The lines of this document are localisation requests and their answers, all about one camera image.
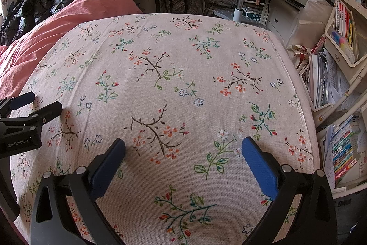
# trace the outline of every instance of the flower pattern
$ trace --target flower pattern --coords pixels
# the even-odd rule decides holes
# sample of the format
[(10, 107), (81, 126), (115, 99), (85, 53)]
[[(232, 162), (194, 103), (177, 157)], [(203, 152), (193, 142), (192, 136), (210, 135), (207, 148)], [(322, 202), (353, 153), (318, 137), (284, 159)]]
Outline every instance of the flower pattern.
[[(287, 70), (278, 69), (281, 45), (267, 31), (255, 28), (258, 35), (254, 27), (218, 20), (151, 14), (91, 21), (67, 33), (47, 53), (21, 92), (33, 91), (36, 101), (13, 112), (27, 116), (56, 99), (64, 107), (61, 117), (43, 126), (43, 147), (11, 158), (10, 172), (21, 208), (16, 225), (26, 238), (42, 173), (47, 169), (55, 175), (72, 173), (117, 137), (125, 141), (128, 155), (117, 168), (111, 190), (123, 189), (130, 180), (139, 180), (139, 175), (148, 178), (147, 190), (126, 190), (126, 196), (138, 198), (131, 205), (147, 211), (153, 208), (153, 213), (146, 220), (141, 213), (127, 217), (131, 225), (155, 218), (158, 231), (151, 235), (153, 243), (205, 244), (203, 236), (221, 231), (222, 223), (228, 221), (223, 213), (230, 211), (231, 203), (218, 197), (222, 194), (219, 186), (243, 166), (241, 142), (247, 136), (258, 143), (254, 135), (261, 135), (259, 146), (266, 145), (295, 170), (314, 171), (312, 138), (297, 113), (302, 113), (299, 91), (294, 90)], [(284, 109), (292, 105), (297, 108)], [(246, 183), (253, 180), (245, 178)], [(162, 188), (162, 182), (175, 187)], [(271, 203), (253, 184), (242, 193), (236, 186), (227, 184), (228, 194), (256, 209), (239, 219), (240, 225), (231, 231), (233, 238), (228, 239), (227, 232), (216, 235), (221, 243), (243, 241)], [(153, 192), (150, 201), (143, 194), (147, 192)], [(122, 239), (136, 241), (116, 217), (113, 193), (105, 197), (108, 204), (103, 212), (111, 227)], [(171, 199), (174, 206), (168, 203)], [(217, 206), (206, 211), (212, 204)], [(92, 241), (75, 204), (71, 206), (79, 232)], [(296, 205), (289, 210), (287, 227), (296, 210)]]

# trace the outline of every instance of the bed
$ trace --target bed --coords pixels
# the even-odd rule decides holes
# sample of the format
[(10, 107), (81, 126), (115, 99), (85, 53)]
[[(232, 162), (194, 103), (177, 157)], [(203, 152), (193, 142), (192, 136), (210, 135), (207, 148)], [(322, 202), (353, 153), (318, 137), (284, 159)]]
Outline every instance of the bed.
[(246, 136), (280, 164), (319, 168), (300, 78), (278, 38), (251, 25), (177, 14), (85, 22), (51, 47), (28, 91), (34, 103), (11, 116), (54, 101), (64, 110), (44, 126), (39, 150), (11, 158), (26, 240), (42, 174), (74, 172), (116, 138), (126, 157), (97, 203), (126, 244), (241, 244), (271, 202), (242, 157)]
[(78, 24), (141, 12), (133, 0), (75, 0), (9, 47), (0, 46), (0, 99), (18, 96), (40, 60)]

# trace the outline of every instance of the plastic bag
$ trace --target plastic bag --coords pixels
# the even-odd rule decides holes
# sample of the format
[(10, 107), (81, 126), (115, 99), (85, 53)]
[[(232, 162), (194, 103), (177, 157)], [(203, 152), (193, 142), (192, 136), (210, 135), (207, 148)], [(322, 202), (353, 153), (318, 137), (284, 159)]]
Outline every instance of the plastic bag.
[(333, 7), (324, 0), (307, 0), (305, 8), (293, 22), (286, 46), (301, 45), (312, 49), (320, 40), (332, 10)]

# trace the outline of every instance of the green leaf print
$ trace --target green leaf print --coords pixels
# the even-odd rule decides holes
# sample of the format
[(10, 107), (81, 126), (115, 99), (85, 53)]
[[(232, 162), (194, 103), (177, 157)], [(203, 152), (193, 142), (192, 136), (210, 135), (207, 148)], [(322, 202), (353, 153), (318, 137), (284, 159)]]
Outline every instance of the green leaf print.
[(120, 49), (122, 52), (127, 51), (127, 48), (125, 48), (126, 45), (132, 44), (134, 42), (133, 39), (125, 41), (125, 39), (120, 39), (120, 44), (111, 44), (110, 47), (113, 47), (113, 50), (111, 53), (115, 53), (118, 49)]
[(194, 171), (197, 173), (206, 173), (206, 169), (203, 165), (194, 165)]
[(166, 232), (174, 234), (176, 236), (175, 238), (178, 240), (183, 240), (184, 242), (181, 243), (182, 245), (189, 245), (188, 237), (192, 236), (192, 229), (190, 227), (192, 227), (195, 222), (210, 225), (214, 219), (208, 215), (208, 211), (216, 205), (205, 205), (204, 197), (191, 193), (189, 198), (190, 206), (188, 209), (184, 209), (182, 204), (178, 206), (174, 203), (174, 191), (176, 191), (176, 189), (173, 189), (170, 184), (170, 190), (161, 197), (155, 197), (153, 203), (168, 209), (168, 212), (163, 212), (159, 217), (162, 222), (168, 224), (168, 226), (165, 227)]
[(153, 34), (150, 37), (155, 38), (157, 42), (160, 42), (162, 40), (162, 38), (166, 35), (171, 35), (171, 30), (169, 30), (169, 31), (161, 30), (157, 34), (155, 34), (155, 35)]
[(255, 122), (251, 126), (251, 129), (256, 130), (256, 133), (253, 135), (253, 137), (256, 140), (260, 139), (261, 135), (259, 134), (259, 130), (263, 130), (263, 129), (266, 129), (269, 132), (270, 136), (278, 135), (277, 132), (275, 132), (274, 129), (269, 129), (269, 125), (267, 124), (267, 121), (270, 121), (270, 120), (273, 120), (273, 119), (276, 120), (275, 112), (270, 109), (270, 105), (267, 106), (267, 110), (266, 110), (266, 112), (264, 112), (264, 111), (260, 110), (258, 105), (251, 103), (251, 110), (255, 114), (257, 114), (257, 116), (251, 115), (251, 117), (250, 117), (250, 119)]
[(215, 33), (221, 34), (223, 31), (224, 24), (216, 23), (214, 25), (215, 27), (212, 27), (211, 30), (207, 30), (206, 32), (209, 34), (215, 34)]
[(205, 40), (200, 40), (198, 35), (195, 35), (194, 38), (189, 38), (189, 41), (194, 42), (192, 46), (196, 46), (196, 50), (200, 51), (200, 55), (204, 54), (207, 59), (213, 58), (210, 55), (210, 49), (212, 48), (220, 48), (221, 46), (218, 44), (220, 41), (214, 40), (214, 38), (207, 37)]
[(221, 149), (221, 144), (220, 144), (219, 142), (214, 141), (214, 145), (215, 145), (215, 147), (216, 147), (218, 150), (220, 150), (220, 149)]
[(165, 79), (167, 81), (170, 81), (173, 77), (178, 77), (178, 78), (182, 78), (182, 70), (176, 71), (176, 68), (173, 68), (173, 71), (169, 71), (169, 70), (164, 70), (163, 71), (163, 75), (160, 73), (159, 69), (161, 68), (161, 66), (159, 65), (161, 62), (163, 62), (164, 58), (168, 58), (170, 57), (170, 55), (168, 55), (166, 52), (162, 53), (160, 57), (158, 56), (154, 56), (154, 59), (151, 60), (148, 58), (148, 54), (150, 54), (150, 52), (145, 51), (143, 52), (144, 54), (146, 54), (146, 56), (141, 56), (138, 58), (139, 64), (142, 63), (141, 60), (145, 60), (146, 61), (146, 66), (148, 66), (145, 70), (145, 74), (148, 74), (150, 72), (155, 73), (158, 77), (158, 79), (156, 80), (154, 87), (162, 90), (162, 83), (158, 84), (158, 82), (161, 79)]
[(230, 145), (232, 142), (236, 141), (237, 139), (235, 138), (235, 136), (233, 135), (233, 138), (231, 141), (226, 142), (227, 138), (229, 136), (229, 133), (226, 132), (226, 130), (220, 130), (218, 132), (218, 137), (221, 138), (221, 142), (222, 144), (220, 144), (218, 141), (214, 141), (213, 144), (215, 146), (215, 148), (218, 150), (218, 153), (213, 156), (213, 154), (211, 152), (209, 152), (206, 156), (207, 161), (209, 162), (209, 166), (208, 168), (205, 168), (205, 166), (201, 165), (201, 164), (197, 164), (194, 165), (194, 171), (196, 173), (205, 173), (205, 179), (208, 179), (208, 174), (210, 171), (210, 167), (214, 164), (216, 170), (223, 174), (224, 173), (224, 166), (223, 164), (226, 164), (229, 162), (229, 158), (227, 157), (219, 157), (220, 155), (224, 154), (224, 153), (230, 153), (233, 151), (227, 150), (228, 145)]
[(67, 78), (69, 77), (69, 74), (64, 78), (60, 80), (60, 86), (57, 89), (56, 94), (56, 100), (60, 100), (62, 96), (64, 95), (64, 92), (66, 91), (72, 91), (75, 87), (75, 84), (78, 82), (76, 78), (73, 76), (69, 80)]
[(115, 88), (116, 86), (119, 85), (118, 82), (110, 82), (108, 83), (107, 81), (111, 78), (111, 75), (107, 75), (105, 78), (103, 78), (103, 76), (106, 74), (106, 70), (104, 70), (104, 72), (101, 74), (101, 76), (98, 77), (98, 82), (96, 82), (96, 85), (103, 87), (103, 90), (105, 91), (104, 93), (100, 93), (97, 96), (97, 100), (98, 101), (102, 101), (104, 103), (107, 103), (108, 99), (112, 99), (115, 100), (118, 96), (118, 94), (113, 91), (110, 92), (113, 88)]
[(207, 160), (211, 162), (213, 160), (213, 155), (211, 153), (208, 153)]
[(98, 60), (100, 59), (100, 52), (97, 51), (95, 54), (92, 54), (91, 55), (91, 58), (90, 59), (87, 59), (86, 62), (83, 64), (83, 65), (79, 65), (79, 69), (82, 69), (83, 67), (89, 67), (95, 60)]
[(218, 164), (226, 164), (229, 161), (228, 158), (221, 158), (217, 161)]
[(217, 164), (217, 171), (220, 173), (224, 173), (224, 167), (220, 164)]

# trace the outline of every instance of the chair base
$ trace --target chair base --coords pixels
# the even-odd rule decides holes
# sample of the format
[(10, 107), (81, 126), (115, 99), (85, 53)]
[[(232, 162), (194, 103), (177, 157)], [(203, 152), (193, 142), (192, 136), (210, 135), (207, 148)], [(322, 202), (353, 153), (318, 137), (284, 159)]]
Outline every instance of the chair base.
[(241, 22), (244, 24), (250, 24), (253, 26), (257, 26), (263, 29), (267, 28), (262, 25), (260, 22), (255, 21), (254, 19), (251, 19), (249, 17), (246, 17), (242, 14), (243, 11), (240, 11), (241, 15), (240, 15), (240, 19), (238, 21), (234, 20), (234, 12), (233, 11), (225, 11), (225, 10), (215, 10), (214, 11), (214, 15), (218, 16), (219, 18), (225, 19), (225, 20), (233, 20), (234, 22)]

